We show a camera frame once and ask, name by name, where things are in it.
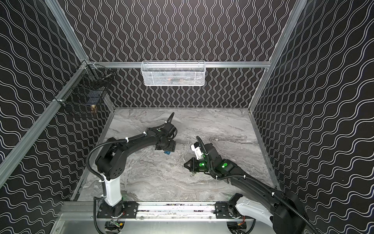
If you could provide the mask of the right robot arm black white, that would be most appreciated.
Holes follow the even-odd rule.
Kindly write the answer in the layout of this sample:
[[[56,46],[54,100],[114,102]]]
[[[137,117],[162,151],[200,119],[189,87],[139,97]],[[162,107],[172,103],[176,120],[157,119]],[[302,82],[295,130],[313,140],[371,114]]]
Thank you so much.
[[[204,144],[199,136],[196,139],[197,142],[192,145],[196,156],[184,163],[184,167],[242,190],[228,202],[228,211],[233,218],[253,218],[272,227],[277,234],[302,234],[306,226],[315,234],[319,233],[296,194],[262,183],[236,163],[222,159],[211,143]]]

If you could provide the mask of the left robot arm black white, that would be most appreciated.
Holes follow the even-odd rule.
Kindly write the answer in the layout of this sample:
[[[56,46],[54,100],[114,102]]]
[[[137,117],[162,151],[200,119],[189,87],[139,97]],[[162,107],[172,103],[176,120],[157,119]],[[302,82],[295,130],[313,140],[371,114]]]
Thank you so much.
[[[177,129],[172,124],[174,113],[160,126],[147,128],[142,134],[124,139],[108,139],[94,147],[86,159],[87,169],[96,175],[103,185],[102,199],[109,207],[122,202],[120,177],[125,171],[126,161],[131,154],[154,146],[155,150],[174,152]]]

